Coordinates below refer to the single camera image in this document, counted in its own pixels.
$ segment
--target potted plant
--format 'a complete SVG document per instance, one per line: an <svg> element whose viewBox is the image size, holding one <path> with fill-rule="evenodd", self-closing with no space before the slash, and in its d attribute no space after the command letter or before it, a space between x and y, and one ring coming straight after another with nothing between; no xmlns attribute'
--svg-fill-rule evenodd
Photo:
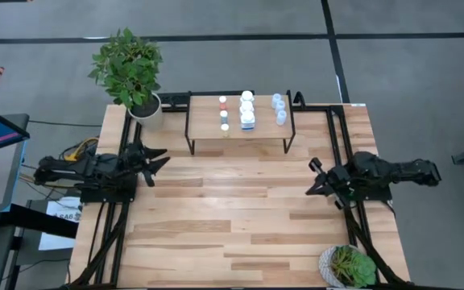
<svg viewBox="0 0 464 290"><path fill-rule="evenodd" d="M123 33L110 37L110 42L93 55L96 67L89 77L106 88L114 98L114 104L123 104L132 117L147 129L162 127L163 116L160 89L156 75L162 62L159 47L155 43L143 42L125 28Z"/></svg>
<svg viewBox="0 0 464 290"><path fill-rule="evenodd" d="M362 288L375 284L374 261L354 246L332 246L320 256L323 279L336 288Z"/></svg>

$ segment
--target succulent plant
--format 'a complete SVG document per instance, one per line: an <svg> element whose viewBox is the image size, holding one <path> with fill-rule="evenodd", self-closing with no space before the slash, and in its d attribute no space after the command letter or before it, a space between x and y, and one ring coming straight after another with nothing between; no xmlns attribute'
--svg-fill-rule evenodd
<svg viewBox="0 0 464 290"><path fill-rule="evenodd" d="M339 246L330 266L344 285L361 288L375 284L374 261L351 246Z"/></svg>

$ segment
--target succulent pot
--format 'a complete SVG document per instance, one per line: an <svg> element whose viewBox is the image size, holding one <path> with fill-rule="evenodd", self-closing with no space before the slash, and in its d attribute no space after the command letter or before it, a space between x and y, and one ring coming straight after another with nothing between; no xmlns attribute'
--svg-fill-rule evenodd
<svg viewBox="0 0 464 290"><path fill-rule="evenodd" d="M356 251L359 251L359 249L355 246L350 247L352 247ZM318 263L318 269L320 270L320 274L321 277L323 277L323 280L325 280L325 282L334 286L335 288L352 288L352 286L344 285L342 282L340 282L334 274L332 267L330 266L332 264L332 258L334 256L334 253L338 248L339 246L332 246L329 249L325 250L323 253L321 253L320 261Z"/></svg>
<svg viewBox="0 0 464 290"><path fill-rule="evenodd" d="M156 93L151 93L151 95L154 99L144 106L134 105L131 110L128 109L128 113L147 130L158 131L162 129L164 116L162 115L160 97Z"/></svg>

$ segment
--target gray floor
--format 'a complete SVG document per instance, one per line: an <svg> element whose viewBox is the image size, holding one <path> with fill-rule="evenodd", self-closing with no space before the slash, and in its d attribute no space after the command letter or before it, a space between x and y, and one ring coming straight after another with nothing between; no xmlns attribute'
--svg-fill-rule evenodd
<svg viewBox="0 0 464 290"><path fill-rule="evenodd" d="M464 1L330 0L337 33L464 32ZM318 0L35 0L0 4L0 38L325 33ZM100 44L0 44L0 114L98 124L110 99L85 76ZM163 92L291 89L308 102L339 102L327 40L161 43ZM464 288L464 39L339 40L352 102L368 105L380 155L431 159L437 188L393 187L412 280ZM98 129L31 124L27 163ZM20 185L16 202L41 196ZM58 286L65 264L20 276L18 289Z"/></svg>

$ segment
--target white paper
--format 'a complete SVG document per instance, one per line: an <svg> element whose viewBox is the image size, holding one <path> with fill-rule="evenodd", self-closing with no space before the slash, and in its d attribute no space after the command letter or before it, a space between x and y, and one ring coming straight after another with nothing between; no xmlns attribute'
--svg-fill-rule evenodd
<svg viewBox="0 0 464 290"><path fill-rule="evenodd" d="M81 211L79 197L62 197L57 202L49 201L46 214L58 218L64 218L71 222L79 222ZM64 238L53 234L42 233L39 243L39 251L68 249L74 247L74 238Z"/></svg>

